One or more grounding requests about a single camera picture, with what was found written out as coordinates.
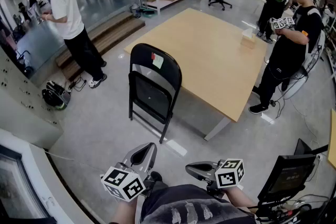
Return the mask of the person's right forearm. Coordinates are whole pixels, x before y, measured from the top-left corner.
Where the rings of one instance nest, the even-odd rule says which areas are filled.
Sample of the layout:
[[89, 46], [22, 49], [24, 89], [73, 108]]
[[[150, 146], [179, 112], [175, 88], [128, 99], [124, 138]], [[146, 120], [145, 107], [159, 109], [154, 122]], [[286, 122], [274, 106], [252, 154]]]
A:
[[257, 212], [257, 204], [252, 201], [239, 187], [234, 186], [226, 188], [223, 189], [223, 192], [235, 207], [246, 209], [254, 214]]

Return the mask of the person's left forearm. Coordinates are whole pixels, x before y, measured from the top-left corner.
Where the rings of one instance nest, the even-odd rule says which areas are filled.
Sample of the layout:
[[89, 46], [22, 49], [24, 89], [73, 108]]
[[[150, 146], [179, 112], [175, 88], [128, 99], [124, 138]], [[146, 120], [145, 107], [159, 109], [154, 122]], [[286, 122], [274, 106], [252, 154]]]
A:
[[135, 224], [137, 202], [137, 198], [130, 202], [120, 201], [109, 224]]

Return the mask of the grey waste bin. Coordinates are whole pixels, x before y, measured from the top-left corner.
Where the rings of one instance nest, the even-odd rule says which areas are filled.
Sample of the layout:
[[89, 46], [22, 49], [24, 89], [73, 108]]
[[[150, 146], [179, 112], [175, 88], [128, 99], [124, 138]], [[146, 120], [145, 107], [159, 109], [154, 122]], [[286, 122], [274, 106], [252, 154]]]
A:
[[134, 3], [132, 6], [130, 6], [130, 12], [133, 14], [135, 18], [141, 17], [141, 7], [139, 4]]

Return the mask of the wooden tissue box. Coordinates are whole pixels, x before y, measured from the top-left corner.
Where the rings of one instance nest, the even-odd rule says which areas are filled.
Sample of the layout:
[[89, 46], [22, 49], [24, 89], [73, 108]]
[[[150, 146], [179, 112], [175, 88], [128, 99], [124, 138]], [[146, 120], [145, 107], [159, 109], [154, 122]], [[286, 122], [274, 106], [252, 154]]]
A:
[[255, 48], [256, 36], [253, 33], [252, 28], [248, 28], [246, 30], [243, 30], [240, 44], [242, 46], [245, 46], [245, 47], [250, 48], [250, 49]]

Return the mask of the person's torso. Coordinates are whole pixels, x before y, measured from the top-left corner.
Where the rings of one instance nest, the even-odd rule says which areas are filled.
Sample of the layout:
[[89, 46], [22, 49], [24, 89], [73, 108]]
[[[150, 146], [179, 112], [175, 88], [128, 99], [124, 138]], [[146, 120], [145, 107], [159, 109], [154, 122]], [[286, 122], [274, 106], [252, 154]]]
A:
[[257, 224], [255, 216], [195, 185], [155, 190], [144, 201], [141, 224]]

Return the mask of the wooden steps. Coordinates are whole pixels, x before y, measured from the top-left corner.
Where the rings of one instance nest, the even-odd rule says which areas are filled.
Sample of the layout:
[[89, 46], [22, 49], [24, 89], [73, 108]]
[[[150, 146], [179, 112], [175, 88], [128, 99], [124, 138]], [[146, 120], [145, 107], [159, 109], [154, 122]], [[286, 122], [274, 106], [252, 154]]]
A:
[[[135, 18], [129, 12], [122, 12], [89, 31], [88, 36], [100, 55], [104, 55], [144, 26], [145, 21]], [[56, 65], [69, 81], [73, 81], [83, 72], [68, 49], [56, 58]]]

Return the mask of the black folding chair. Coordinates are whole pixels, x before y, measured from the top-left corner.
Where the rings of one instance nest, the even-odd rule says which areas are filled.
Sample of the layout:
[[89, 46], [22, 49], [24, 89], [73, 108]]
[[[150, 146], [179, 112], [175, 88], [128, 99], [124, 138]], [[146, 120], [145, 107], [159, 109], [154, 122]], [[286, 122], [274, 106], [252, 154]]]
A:
[[[158, 54], [164, 58], [161, 69], [152, 64], [151, 53]], [[165, 79], [174, 89], [174, 94], [154, 80], [133, 70], [133, 66], [143, 66], [156, 72]], [[171, 118], [173, 109], [182, 86], [182, 72], [176, 60], [161, 49], [155, 48], [145, 43], [136, 44], [130, 53], [129, 78], [129, 119], [133, 119], [135, 114], [145, 123], [148, 123], [155, 131], [160, 133], [159, 143], [162, 143]], [[153, 124], [149, 123], [138, 112], [135, 112], [133, 105], [136, 104], [148, 115], [164, 125], [163, 130], [159, 130]]]

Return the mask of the light wooden table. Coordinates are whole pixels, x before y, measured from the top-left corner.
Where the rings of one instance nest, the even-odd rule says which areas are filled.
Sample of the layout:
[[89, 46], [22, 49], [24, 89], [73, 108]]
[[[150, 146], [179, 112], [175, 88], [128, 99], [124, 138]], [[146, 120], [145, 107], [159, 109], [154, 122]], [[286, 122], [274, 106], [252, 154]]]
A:
[[240, 44], [243, 30], [188, 8], [125, 47], [146, 43], [172, 56], [182, 70], [182, 87], [224, 118], [205, 136], [209, 141], [229, 122], [237, 122], [257, 80], [268, 45]]

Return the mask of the white framed glass door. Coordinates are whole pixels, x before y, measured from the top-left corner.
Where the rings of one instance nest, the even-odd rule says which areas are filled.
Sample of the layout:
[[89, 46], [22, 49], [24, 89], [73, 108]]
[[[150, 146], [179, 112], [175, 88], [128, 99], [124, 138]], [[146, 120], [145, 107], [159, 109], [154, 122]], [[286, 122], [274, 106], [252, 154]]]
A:
[[3, 129], [0, 129], [0, 145], [22, 155], [37, 196], [58, 224], [94, 224], [66, 191], [43, 149]]

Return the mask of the black backpack green trim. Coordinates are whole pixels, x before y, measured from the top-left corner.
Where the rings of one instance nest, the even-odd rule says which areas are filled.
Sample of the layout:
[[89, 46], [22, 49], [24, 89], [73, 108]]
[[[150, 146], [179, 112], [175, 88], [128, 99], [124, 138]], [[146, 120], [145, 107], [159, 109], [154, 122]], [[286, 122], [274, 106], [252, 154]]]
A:
[[71, 99], [71, 92], [54, 81], [48, 81], [41, 92], [44, 101], [56, 110], [64, 110]]

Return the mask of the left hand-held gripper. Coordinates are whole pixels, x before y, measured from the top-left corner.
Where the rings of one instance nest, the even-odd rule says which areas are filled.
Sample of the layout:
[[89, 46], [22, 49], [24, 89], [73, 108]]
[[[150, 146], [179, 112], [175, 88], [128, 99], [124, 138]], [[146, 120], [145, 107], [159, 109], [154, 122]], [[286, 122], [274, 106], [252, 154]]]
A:
[[118, 162], [101, 175], [104, 189], [113, 197], [131, 202], [139, 195], [147, 197], [155, 184], [150, 175], [157, 154], [155, 143], [142, 144], [129, 151], [123, 163]]

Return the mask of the black monitor screen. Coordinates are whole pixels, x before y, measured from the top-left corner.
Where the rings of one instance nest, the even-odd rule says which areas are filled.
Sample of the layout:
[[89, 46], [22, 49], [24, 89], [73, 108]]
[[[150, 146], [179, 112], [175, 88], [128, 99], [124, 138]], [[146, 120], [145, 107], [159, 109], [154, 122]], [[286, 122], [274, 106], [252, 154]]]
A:
[[315, 159], [312, 154], [279, 156], [258, 195], [259, 202], [281, 201], [303, 190], [314, 169]]

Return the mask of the grey drawer cabinet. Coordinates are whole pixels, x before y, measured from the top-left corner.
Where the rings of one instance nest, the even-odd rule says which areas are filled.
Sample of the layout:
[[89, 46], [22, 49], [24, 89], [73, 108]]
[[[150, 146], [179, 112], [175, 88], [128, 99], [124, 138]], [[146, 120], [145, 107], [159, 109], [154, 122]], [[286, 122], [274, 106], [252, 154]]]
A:
[[63, 134], [40, 90], [0, 47], [0, 128], [50, 149]]

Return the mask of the light wooden desk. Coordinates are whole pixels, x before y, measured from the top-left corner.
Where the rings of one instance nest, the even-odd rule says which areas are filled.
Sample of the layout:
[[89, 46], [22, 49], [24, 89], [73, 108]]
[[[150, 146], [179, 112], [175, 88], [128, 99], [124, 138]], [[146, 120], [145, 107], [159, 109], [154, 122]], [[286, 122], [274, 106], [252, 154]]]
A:
[[331, 109], [330, 142], [328, 146], [328, 162], [336, 170], [336, 111]]

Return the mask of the person's left leg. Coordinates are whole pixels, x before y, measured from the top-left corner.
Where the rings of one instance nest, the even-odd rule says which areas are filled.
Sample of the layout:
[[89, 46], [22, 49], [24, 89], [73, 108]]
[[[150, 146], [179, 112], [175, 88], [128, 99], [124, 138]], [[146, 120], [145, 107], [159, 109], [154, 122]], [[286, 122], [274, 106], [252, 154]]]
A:
[[168, 185], [162, 181], [155, 181], [155, 182], [150, 182], [149, 184], [149, 193], [153, 193], [155, 191], [159, 191], [162, 189], [168, 188]]

